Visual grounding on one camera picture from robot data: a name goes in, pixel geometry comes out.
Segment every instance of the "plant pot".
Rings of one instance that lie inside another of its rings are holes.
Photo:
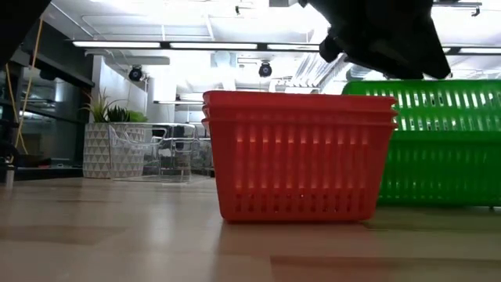
[[[144,131],[131,129],[129,136],[133,141],[143,142]],[[84,164],[83,172],[85,178],[109,179],[116,177],[116,174],[123,177],[136,177],[142,175],[144,154],[133,150],[124,150],[121,154],[124,157],[115,159],[116,165],[114,175],[110,172],[110,141],[108,138],[107,123],[92,123],[85,125],[84,143]]]

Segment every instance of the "wooden table surface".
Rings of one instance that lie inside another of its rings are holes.
[[[228,225],[214,180],[52,179],[14,189],[0,190],[1,282],[501,281],[501,214],[486,208]]]

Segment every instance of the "green plastic basket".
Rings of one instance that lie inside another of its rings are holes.
[[[343,94],[398,100],[380,204],[501,205],[501,81],[353,81]]]

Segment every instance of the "dome camera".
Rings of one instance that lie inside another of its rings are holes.
[[[259,67],[259,76],[262,78],[267,78],[272,75],[272,66],[269,65],[269,62],[262,62]]]
[[[144,73],[142,72],[142,67],[141,66],[132,66],[132,70],[130,73],[128,73],[128,77],[132,81],[143,81],[145,78]]]

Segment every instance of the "ceiling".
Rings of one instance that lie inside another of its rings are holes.
[[[270,7],[274,0],[52,0],[44,20],[77,40],[217,41],[319,43],[327,22],[311,7]],[[433,18],[443,44],[501,45],[501,1],[483,0],[480,15],[471,9],[436,8]],[[239,6],[237,15],[235,7]],[[110,64],[134,57],[171,59],[179,92],[225,87],[228,76],[238,89],[267,89],[273,79],[293,78],[299,85],[318,81],[335,68],[318,55],[279,52],[235,52],[233,70],[214,67],[212,52],[118,50]],[[239,60],[257,59],[257,63]],[[258,76],[259,60],[271,62],[273,75]],[[455,78],[477,78],[481,70],[501,71],[496,56],[449,56]]]

